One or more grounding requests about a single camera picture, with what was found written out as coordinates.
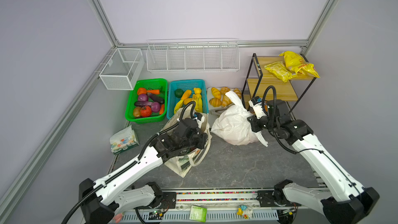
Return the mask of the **cream canvas tote bag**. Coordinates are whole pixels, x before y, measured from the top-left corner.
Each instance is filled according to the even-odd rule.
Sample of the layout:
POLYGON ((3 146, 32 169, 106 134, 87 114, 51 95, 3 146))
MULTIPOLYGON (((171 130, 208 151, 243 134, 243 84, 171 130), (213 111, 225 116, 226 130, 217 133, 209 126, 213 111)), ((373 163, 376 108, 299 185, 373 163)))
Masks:
POLYGON ((158 156, 181 177, 198 166, 210 149, 208 114, 196 112, 193 106, 178 110, 161 131, 155 145, 158 156))

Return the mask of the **white plastic grocery bag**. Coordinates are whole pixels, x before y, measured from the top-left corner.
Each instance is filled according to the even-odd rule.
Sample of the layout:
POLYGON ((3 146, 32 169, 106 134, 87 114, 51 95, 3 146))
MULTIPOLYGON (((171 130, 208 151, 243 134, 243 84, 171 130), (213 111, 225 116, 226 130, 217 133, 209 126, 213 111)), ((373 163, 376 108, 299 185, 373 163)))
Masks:
POLYGON ((226 96, 231 100, 233 105, 215 120, 211 128, 211 133, 231 145, 241 146, 260 142, 267 147, 268 142, 264 139, 261 131, 252 131, 248 118, 252 117, 253 114, 244 108, 238 95, 233 91, 229 91, 226 93, 226 96))

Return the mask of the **black wooden shelf rack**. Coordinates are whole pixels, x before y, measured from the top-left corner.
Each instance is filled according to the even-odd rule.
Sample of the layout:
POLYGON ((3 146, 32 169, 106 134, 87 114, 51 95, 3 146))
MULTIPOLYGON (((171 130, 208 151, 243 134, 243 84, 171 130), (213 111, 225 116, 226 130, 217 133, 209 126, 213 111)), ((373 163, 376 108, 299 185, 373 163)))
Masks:
POLYGON ((303 74, 299 74, 294 78, 294 81, 309 81, 309 84, 301 95, 297 95, 291 81, 284 83, 265 69, 265 66, 268 64, 283 61, 283 57, 261 57, 257 56, 255 53, 252 55, 243 89, 241 90, 243 93, 243 106, 247 110, 250 109, 249 101, 255 96, 261 97, 268 86, 274 86, 276 88, 277 98, 286 101, 290 111, 297 107, 298 103, 310 89, 316 78, 303 74))

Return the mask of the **teal plastic basket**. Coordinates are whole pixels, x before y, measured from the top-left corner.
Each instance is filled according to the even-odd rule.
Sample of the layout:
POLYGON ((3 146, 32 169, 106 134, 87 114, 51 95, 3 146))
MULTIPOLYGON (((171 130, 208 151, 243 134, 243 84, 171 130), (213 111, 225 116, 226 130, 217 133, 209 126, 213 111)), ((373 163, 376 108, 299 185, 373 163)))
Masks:
POLYGON ((169 84, 169 96, 167 100, 167 118, 171 119, 180 108, 183 108, 196 98, 199 99, 199 106, 195 109, 201 113, 208 114, 209 107, 204 80, 191 79, 171 82, 169 84))

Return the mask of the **orange pear behind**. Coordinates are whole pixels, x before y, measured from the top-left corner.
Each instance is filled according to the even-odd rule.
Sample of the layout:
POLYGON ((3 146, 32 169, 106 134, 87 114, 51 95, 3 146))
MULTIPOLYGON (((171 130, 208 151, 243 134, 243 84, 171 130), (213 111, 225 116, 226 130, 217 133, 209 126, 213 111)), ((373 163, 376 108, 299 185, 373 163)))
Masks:
POLYGON ((191 91, 191 90, 186 90, 186 91, 183 93, 183 95, 181 96, 181 99, 182 99, 182 100, 188 99, 188 98, 191 96, 191 94, 192 94, 192 91, 191 91))

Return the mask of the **croissant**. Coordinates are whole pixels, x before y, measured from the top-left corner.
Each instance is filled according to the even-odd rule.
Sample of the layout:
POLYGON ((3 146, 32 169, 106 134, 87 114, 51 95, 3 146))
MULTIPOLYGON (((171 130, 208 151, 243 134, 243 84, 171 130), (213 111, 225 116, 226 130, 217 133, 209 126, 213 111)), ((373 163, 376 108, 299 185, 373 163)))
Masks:
POLYGON ((209 104, 212 107, 220 107, 222 105, 222 101, 219 100, 219 99, 216 99, 216 98, 212 98, 212 99, 209 100, 209 104))
POLYGON ((221 91, 219 89, 212 87, 211 94, 214 98, 219 99, 219 100, 221 99, 221 91))
POLYGON ((220 89, 221 95, 225 95, 227 92, 229 92, 231 89, 228 87, 222 87, 220 89))
POLYGON ((233 92, 241 99, 241 91, 238 88, 233 89, 233 92))
POLYGON ((232 101, 231 101, 231 99, 225 94, 225 95, 223 95, 223 97, 222 97, 222 107, 227 107, 227 106, 229 106, 229 105, 231 105, 232 104, 232 101))

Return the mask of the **orange carrot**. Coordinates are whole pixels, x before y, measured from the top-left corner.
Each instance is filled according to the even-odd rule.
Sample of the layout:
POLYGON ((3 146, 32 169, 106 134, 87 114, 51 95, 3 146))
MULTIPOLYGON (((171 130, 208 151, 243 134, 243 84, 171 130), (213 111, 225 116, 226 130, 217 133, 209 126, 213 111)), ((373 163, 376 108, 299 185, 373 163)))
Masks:
POLYGON ((160 94, 160 90, 147 90, 147 93, 151 93, 151 94, 155 94, 155 95, 159 95, 160 94))

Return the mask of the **purple eggplant front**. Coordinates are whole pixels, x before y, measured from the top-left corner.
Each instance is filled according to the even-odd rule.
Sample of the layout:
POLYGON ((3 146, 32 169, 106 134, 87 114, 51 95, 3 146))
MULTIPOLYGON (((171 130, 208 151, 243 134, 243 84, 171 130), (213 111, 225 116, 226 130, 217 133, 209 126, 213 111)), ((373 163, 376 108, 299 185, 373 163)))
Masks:
POLYGON ((153 102, 149 101, 137 101, 134 103, 134 106, 136 107, 144 107, 144 106, 149 106, 152 107, 153 102))

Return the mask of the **yellow chip bag right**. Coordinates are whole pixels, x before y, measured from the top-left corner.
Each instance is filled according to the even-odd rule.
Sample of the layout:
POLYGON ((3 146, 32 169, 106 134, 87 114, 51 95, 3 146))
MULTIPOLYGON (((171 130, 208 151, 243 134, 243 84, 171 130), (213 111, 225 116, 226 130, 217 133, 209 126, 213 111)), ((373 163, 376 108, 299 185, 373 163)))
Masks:
POLYGON ((284 58, 286 68, 295 73, 311 76, 314 78, 320 78, 315 66, 312 63, 307 62, 303 56, 292 51, 285 51, 279 54, 280 57, 284 58))

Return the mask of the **purple onion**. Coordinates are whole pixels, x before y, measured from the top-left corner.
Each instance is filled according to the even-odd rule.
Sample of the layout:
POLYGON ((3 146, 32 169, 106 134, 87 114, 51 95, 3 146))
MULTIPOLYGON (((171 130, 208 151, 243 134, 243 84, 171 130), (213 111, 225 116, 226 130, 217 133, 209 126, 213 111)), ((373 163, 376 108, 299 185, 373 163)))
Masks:
POLYGON ((148 101, 148 95, 147 94, 141 94, 137 98, 138 101, 140 102, 147 102, 148 101))

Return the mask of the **white tissue pack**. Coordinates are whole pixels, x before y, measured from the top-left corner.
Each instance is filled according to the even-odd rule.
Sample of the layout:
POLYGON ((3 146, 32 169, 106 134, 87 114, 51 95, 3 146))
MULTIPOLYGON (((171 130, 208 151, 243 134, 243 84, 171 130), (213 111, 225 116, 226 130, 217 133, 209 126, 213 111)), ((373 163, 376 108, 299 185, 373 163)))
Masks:
POLYGON ((140 145, 138 137, 131 125, 114 134, 109 139, 109 142, 110 150, 114 155, 140 145))

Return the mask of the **orange red tomato back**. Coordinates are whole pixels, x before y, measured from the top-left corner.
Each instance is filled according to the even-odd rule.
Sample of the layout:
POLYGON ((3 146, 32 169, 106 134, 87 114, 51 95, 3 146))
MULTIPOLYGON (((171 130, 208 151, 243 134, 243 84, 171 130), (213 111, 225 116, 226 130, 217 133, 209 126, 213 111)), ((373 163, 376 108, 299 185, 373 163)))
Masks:
POLYGON ((138 91, 137 91, 137 94, 138 94, 138 95, 147 94, 147 89, 145 89, 145 88, 139 88, 138 91))

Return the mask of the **small white mesh basket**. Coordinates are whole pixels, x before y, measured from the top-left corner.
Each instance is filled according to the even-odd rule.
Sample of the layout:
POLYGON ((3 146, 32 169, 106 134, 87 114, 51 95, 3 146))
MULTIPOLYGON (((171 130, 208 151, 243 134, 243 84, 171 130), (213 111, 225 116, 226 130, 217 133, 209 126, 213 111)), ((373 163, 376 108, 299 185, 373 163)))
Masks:
POLYGON ((141 49, 116 48, 99 77, 107 90, 134 90, 145 61, 141 49))

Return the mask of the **yellow toy figure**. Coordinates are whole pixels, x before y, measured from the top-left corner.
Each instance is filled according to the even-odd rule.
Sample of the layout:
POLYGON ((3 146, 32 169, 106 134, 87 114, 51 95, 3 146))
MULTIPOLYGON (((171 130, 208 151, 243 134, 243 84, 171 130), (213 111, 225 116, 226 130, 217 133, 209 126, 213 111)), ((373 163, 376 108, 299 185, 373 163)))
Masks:
POLYGON ((246 205, 240 205, 236 214, 244 219, 252 219, 253 211, 246 205))

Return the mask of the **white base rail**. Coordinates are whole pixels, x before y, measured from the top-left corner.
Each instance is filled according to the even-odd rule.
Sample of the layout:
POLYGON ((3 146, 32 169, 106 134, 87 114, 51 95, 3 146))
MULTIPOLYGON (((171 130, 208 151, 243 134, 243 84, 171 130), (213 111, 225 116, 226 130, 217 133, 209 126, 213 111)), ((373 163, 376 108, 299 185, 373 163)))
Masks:
POLYGON ((232 208, 240 205, 255 207, 304 206, 323 214, 331 223, 335 218, 348 218, 348 210, 344 208, 338 213, 333 209, 345 206, 354 200, 359 193, 348 181, 340 181, 337 187, 330 186, 328 191, 305 188, 289 180, 277 184, 273 190, 222 190, 193 192, 163 192, 155 182, 142 188, 117 190, 116 183, 99 185, 98 187, 79 187, 79 203, 84 219, 88 224, 107 224, 116 215, 134 208, 175 208, 179 205, 195 205, 200 207, 232 208))

